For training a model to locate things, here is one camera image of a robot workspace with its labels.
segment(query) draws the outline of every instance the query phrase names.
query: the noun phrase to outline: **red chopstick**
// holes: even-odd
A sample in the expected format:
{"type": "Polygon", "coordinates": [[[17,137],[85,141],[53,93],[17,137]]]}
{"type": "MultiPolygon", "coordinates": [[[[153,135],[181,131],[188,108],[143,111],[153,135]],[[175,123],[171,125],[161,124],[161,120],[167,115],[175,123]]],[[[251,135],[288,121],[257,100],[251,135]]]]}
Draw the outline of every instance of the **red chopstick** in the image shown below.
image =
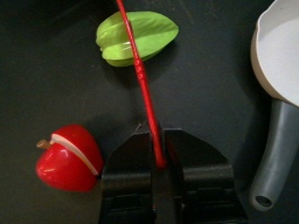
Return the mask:
{"type": "Polygon", "coordinates": [[[151,130],[152,139],[153,139],[155,162],[156,162],[157,168],[163,169],[165,167],[165,160],[164,160],[164,154],[163,154],[159,127],[157,127],[157,122],[155,119],[155,108],[153,108],[151,92],[149,92],[149,88],[147,84],[145,66],[144,66],[143,60],[139,57],[135,35],[132,31],[132,26],[127,19],[127,10],[125,10],[123,0],[116,0],[116,3],[117,3],[117,8],[120,10],[121,18],[124,20],[125,32],[127,32],[127,36],[128,36],[128,40],[129,40],[131,48],[132,48],[132,53],[135,57],[135,74],[136,74],[136,78],[139,81],[139,85],[140,85],[143,97],[144,97],[144,107],[145,107],[147,119],[149,123],[149,130],[151,130]]]}

